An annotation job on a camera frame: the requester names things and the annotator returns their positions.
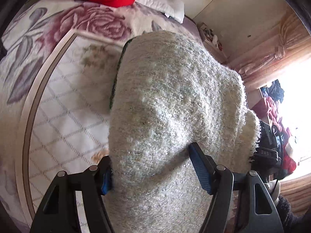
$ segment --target clamp jaw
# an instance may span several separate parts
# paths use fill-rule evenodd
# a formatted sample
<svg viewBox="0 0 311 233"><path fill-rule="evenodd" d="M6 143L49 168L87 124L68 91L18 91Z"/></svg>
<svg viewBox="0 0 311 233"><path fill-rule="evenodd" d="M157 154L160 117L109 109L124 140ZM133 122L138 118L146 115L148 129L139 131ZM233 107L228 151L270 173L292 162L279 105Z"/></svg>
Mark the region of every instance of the clamp jaw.
<svg viewBox="0 0 311 233"><path fill-rule="evenodd" d="M228 220L232 191L239 191L234 233L283 233L274 203L257 172L231 172L204 155L197 143L188 147L199 182L213 195L199 233L223 233Z"/></svg>
<svg viewBox="0 0 311 233"><path fill-rule="evenodd" d="M273 201L257 172L235 173L216 165L197 143L190 144L188 150L202 188L213 195L199 233L224 232L234 190L239 190L234 233L283 232ZM38 207L30 233L81 233L75 191L82 191L90 232L114 233L101 197L111 189L110 164L106 156L82 173L58 172Z"/></svg>
<svg viewBox="0 0 311 233"><path fill-rule="evenodd" d="M114 233L101 197L111 188L110 163L106 156L84 172L58 172L38 207L30 233L81 233L76 191L82 191L90 232Z"/></svg>

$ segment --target wall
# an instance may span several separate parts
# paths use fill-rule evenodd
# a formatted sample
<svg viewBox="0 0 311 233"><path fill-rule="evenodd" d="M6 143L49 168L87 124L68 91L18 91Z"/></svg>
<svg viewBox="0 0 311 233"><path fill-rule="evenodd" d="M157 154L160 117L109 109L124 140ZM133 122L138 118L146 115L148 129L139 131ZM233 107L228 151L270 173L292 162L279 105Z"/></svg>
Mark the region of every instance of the wall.
<svg viewBox="0 0 311 233"><path fill-rule="evenodd" d="M287 7L285 0L213 0L194 21L213 29L229 57L276 25Z"/></svg>

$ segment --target fuzzy white blanket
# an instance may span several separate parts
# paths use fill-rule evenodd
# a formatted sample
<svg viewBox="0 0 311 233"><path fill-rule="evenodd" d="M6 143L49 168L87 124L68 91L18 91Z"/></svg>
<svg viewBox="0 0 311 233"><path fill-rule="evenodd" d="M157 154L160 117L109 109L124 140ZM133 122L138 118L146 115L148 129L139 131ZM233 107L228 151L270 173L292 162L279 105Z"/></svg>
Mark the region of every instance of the fuzzy white blanket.
<svg viewBox="0 0 311 233"><path fill-rule="evenodd" d="M114 190L105 205L116 232L198 232L211 197L187 145L198 142L217 164L246 172L259 138L240 76L166 31L128 45L110 124Z"/></svg>

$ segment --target lattice pattern fabric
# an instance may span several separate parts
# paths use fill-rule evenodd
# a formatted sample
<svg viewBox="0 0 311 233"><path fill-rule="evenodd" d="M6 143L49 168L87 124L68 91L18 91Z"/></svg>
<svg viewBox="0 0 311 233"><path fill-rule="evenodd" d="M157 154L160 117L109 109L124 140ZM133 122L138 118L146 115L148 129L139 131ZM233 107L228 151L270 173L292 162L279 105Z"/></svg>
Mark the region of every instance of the lattice pattern fabric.
<svg viewBox="0 0 311 233"><path fill-rule="evenodd" d="M94 164L94 153L108 148L109 97L121 49L90 43L74 40L54 69L35 116L29 155L35 209L58 171L82 172ZM87 232L81 194L77 202Z"/></svg>

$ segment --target bed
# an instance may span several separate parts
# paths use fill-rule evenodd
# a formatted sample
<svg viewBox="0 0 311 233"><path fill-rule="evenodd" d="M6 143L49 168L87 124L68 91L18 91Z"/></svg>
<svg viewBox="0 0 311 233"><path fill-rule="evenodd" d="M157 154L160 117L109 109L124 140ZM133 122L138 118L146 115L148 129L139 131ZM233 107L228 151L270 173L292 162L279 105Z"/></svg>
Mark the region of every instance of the bed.
<svg viewBox="0 0 311 233"><path fill-rule="evenodd" d="M107 148L109 98L123 45L159 30L202 44L188 18L179 24L138 3L112 8L41 0L7 27L0 62L0 199L21 232L29 232L58 171L83 171Z"/></svg>

